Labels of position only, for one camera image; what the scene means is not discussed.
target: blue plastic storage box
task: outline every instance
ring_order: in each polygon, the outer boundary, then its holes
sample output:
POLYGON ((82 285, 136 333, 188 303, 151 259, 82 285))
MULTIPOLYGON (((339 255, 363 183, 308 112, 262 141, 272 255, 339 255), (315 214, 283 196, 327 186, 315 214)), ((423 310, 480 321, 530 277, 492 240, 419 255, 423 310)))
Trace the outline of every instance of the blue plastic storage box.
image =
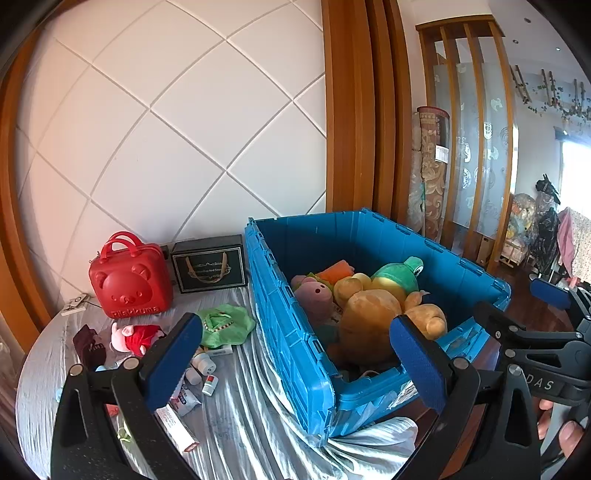
POLYGON ((488 334, 472 318, 479 300, 505 309, 511 289, 474 263, 368 209, 278 219, 250 219, 246 249, 256 305, 272 360, 295 414, 318 445, 380 419, 414 398, 398 395, 403 367, 345 382, 328 359, 288 279, 346 260, 372 275, 390 262, 423 259, 420 288, 446 314, 450 332, 438 340, 449 357, 473 361, 488 334))

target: small bottle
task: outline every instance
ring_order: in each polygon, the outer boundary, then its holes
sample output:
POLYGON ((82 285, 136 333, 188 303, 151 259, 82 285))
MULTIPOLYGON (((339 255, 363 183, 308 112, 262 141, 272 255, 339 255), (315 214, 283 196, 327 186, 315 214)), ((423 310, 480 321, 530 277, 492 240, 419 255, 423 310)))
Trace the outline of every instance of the small bottle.
POLYGON ((217 387, 218 381, 219 381, 218 377, 214 377, 213 375, 208 375, 207 378, 205 379, 205 383, 203 384, 203 389, 201 390, 203 395, 207 395, 208 397, 211 397, 213 395, 213 391, 217 387))
POLYGON ((210 375, 216 371, 216 364, 213 363, 210 356, 206 353, 195 355, 191 360, 191 365, 200 371, 202 375, 210 375))
POLYGON ((185 377, 191 385, 201 385, 203 380, 201 379, 201 375, 197 372, 193 367, 189 367, 185 370, 185 377))

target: dark red cloth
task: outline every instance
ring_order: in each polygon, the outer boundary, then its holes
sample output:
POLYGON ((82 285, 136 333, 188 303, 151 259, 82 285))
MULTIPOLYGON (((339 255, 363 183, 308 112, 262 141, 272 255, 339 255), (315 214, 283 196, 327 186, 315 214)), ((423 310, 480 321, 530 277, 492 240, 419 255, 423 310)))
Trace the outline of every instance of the dark red cloth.
POLYGON ((96 367, 104 365, 107 358, 107 350, 100 342, 100 337, 94 328, 84 325, 72 339, 74 348, 82 365, 87 369, 95 371, 96 367))

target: green cloth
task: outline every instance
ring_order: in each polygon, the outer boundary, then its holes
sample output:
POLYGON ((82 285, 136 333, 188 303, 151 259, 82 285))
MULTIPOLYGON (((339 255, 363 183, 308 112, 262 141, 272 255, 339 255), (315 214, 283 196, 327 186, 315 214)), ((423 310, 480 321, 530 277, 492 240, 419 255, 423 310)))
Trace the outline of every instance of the green cloth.
POLYGON ((222 345, 241 345, 254 330, 255 321, 246 308, 223 304, 197 312, 203 325, 201 345, 217 348, 222 345))

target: white box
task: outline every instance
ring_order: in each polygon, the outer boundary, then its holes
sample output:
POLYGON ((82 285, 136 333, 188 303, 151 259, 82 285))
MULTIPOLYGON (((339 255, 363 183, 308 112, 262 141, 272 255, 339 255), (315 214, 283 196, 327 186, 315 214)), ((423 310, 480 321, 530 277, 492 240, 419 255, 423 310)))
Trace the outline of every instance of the white box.
POLYGON ((182 422, 178 417, 174 409, 166 404, 165 407, 158 408, 156 415, 160 419, 164 430, 168 433, 168 436, 177 446, 178 451, 183 453, 189 453, 193 450, 199 442, 193 436, 191 430, 182 422))
POLYGON ((232 355, 232 345, 222 345, 218 348, 209 348, 203 347, 205 353, 207 353, 211 358, 214 356, 222 356, 222 355, 232 355))

